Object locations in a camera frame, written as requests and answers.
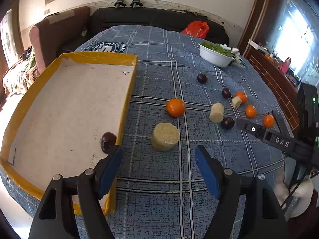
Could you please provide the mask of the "dark plum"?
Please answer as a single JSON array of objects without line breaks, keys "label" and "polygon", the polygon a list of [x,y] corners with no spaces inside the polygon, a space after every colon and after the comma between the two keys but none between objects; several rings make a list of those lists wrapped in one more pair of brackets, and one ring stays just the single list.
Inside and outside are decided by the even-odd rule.
[{"label": "dark plum", "polygon": [[234,127],[234,125],[235,125],[235,121],[231,117],[226,117],[221,121],[221,127],[224,130],[230,130]]},{"label": "dark plum", "polygon": [[224,88],[222,90],[222,96],[223,98],[229,99],[231,97],[231,92],[228,88]]},{"label": "dark plum", "polygon": [[115,145],[117,136],[112,132],[106,132],[102,135],[100,140],[100,147],[103,153],[107,154],[108,149]]},{"label": "dark plum", "polygon": [[208,80],[208,77],[205,74],[199,74],[197,76],[197,81],[201,84],[205,84]]}]

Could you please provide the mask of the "small beige cake piece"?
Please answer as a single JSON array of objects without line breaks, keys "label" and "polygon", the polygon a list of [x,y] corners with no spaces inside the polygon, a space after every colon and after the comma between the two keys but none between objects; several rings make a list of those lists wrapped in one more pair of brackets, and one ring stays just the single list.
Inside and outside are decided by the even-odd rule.
[{"label": "small beige cake piece", "polygon": [[239,96],[235,96],[232,101],[231,101],[231,105],[234,109],[238,109],[242,104],[242,100],[241,97]]}]

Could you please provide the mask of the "medium beige cake piece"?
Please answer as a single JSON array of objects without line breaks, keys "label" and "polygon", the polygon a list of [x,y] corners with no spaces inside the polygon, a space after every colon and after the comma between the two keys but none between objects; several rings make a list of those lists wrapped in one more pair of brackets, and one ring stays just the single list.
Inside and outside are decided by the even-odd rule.
[{"label": "medium beige cake piece", "polygon": [[224,106],[221,103],[211,106],[209,119],[214,123],[220,123],[224,119]]}]

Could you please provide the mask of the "large round beige cake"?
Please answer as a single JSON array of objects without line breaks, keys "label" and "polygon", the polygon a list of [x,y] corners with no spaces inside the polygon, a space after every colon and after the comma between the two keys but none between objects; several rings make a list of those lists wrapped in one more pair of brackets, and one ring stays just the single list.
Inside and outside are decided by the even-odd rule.
[{"label": "large round beige cake", "polygon": [[152,146],[158,150],[167,152],[177,145],[180,141],[179,130],[171,123],[158,123],[152,133]]}]

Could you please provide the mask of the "large orange mandarin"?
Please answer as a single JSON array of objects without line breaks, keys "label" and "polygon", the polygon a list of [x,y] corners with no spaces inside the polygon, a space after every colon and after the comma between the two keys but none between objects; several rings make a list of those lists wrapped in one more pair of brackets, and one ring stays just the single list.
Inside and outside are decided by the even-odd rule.
[{"label": "large orange mandarin", "polygon": [[179,118],[185,113],[185,104],[181,99],[170,99],[166,103],[167,113],[174,118]]}]

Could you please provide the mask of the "wooden brick-pattern cabinet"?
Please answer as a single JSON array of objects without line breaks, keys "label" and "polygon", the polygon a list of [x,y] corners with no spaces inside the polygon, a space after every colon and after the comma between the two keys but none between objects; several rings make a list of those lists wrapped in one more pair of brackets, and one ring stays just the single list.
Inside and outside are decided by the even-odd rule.
[{"label": "wooden brick-pattern cabinet", "polygon": [[297,113],[297,90],[288,81],[288,78],[260,51],[249,45],[244,57],[260,74],[275,95],[294,136],[299,130],[299,118]]}]

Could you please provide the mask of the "pink bottle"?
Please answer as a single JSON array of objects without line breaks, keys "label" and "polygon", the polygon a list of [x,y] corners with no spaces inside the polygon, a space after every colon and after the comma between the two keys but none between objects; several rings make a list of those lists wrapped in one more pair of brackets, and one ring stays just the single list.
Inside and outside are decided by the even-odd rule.
[{"label": "pink bottle", "polygon": [[289,70],[289,66],[291,64],[291,58],[288,57],[284,63],[282,63],[282,65],[280,66],[280,71],[283,73],[283,74],[286,74]]}]

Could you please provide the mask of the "white gloves pile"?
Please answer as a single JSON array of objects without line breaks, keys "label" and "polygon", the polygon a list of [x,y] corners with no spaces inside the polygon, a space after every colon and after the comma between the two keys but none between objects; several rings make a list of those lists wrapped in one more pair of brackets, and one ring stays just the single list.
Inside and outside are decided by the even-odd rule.
[{"label": "white gloves pile", "polygon": [[242,59],[241,53],[239,52],[238,48],[231,48],[231,47],[226,46],[225,44],[221,45],[221,47],[232,53],[232,57],[233,57],[232,63],[235,66],[245,68],[246,64],[245,64],[244,60]]}]

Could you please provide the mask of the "yellow-rimmed cardboard tray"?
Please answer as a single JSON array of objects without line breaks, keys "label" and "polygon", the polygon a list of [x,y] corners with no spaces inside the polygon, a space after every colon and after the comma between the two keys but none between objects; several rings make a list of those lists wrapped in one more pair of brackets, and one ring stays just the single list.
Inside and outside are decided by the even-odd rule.
[{"label": "yellow-rimmed cardboard tray", "polygon": [[137,61],[126,53],[65,53],[22,96],[3,135],[1,178],[30,216],[55,174],[76,176],[105,157],[104,133],[121,144]]}]

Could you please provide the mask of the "white bowl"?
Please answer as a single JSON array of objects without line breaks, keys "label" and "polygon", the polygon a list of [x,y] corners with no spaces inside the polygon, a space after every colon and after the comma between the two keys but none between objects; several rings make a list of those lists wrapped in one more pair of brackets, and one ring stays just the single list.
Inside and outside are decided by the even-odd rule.
[{"label": "white bowl", "polygon": [[211,50],[205,46],[200,46],[200,56],[206,61],[214,64],[219,68],[226,68],[234,59],[233,57],[228,57],[223,54],[220,54],[214,50]]}]

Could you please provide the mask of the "blue plaid tablecloth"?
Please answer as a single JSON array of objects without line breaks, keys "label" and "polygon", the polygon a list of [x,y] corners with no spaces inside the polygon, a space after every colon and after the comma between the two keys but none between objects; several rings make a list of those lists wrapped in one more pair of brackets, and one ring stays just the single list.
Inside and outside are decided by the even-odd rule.
[{"label": "blue plaid tablecloth", "polygon": [[[266,175],[273,186],[283,169],[282,153],[235,128],[224,130],[209,120],[214,103],[226,116],[234,110],[222,90],[245,92],[257,109],[255,121],[281,107],[257,71],[247,63],[220,69],[200,57],[201,40],[158,27],[123,25],[98,33],[80,52],[124,52],[138,56],[135,88],[124,130],[124,161],[119,172],[116,210],[107,220],[116,238],[202,238],[217,207],[201,179],[194,149],[202,144],[225,167],[254,176]],[[205,84],[197,81],[205,74]],[[179,118],[166,111],[170,99],[181,99]],[[167,152],[156,150],[151,136],[158,123],[179,130],[180,141]]]}]

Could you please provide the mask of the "green lettuce leaves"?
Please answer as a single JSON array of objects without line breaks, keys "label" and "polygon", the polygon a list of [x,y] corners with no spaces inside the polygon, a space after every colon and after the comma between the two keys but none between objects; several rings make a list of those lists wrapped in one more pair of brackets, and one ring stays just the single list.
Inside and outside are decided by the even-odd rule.
[{"label": "green lettuce leaves", "polygon": [[211,49],[213,51],[216,51],[222,55],[225,55],[227,57],[233,57],[233,54],[230,50],[223,48],[221,45],[219,44],[213,44],[207,41],[203,41],[200,43],[202,46]]}]

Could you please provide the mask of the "patterned covered side table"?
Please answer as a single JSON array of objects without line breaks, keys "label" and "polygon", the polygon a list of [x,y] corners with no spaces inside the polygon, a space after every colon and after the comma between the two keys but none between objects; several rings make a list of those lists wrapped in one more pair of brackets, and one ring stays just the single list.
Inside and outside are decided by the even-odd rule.
[{"label": "patterned covered side table", "polygon": [[13,94],[25,94],[34,81],[40,76],[33,46],[20,56],[3,76],[3,87],[6,96]]}]

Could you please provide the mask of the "black leather sofa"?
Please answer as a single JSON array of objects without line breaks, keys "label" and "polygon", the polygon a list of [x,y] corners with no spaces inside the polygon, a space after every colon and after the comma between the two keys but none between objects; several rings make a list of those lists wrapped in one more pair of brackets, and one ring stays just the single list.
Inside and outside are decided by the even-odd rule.
[{"label": "black leather sofa", "polygon": [[76,35],[61,45],[58,52],[73,52],[101,31],[116,25],[155,26],[168,31],[181,32],[193,21],[207,22],[209,32],[206,40],[213,43],[229,44],[229,37],[222,25],[208,20],[207,16],[198,15],[191,11],[155,8],[99,8],[83,26],[83,30],[87,34],[85,36]]}]

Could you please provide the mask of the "black clamp device right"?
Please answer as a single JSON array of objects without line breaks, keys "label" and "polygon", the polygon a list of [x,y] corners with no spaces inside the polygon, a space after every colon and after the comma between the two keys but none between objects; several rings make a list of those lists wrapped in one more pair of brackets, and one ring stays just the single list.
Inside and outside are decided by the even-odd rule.
[{"label": "black clamp device right", "polygon": [[143,3],[141,2],[141,0],[132,0],[132,2],[130,3],[130,7],[132,8],[136,8],[136,7],[142,7]]}]

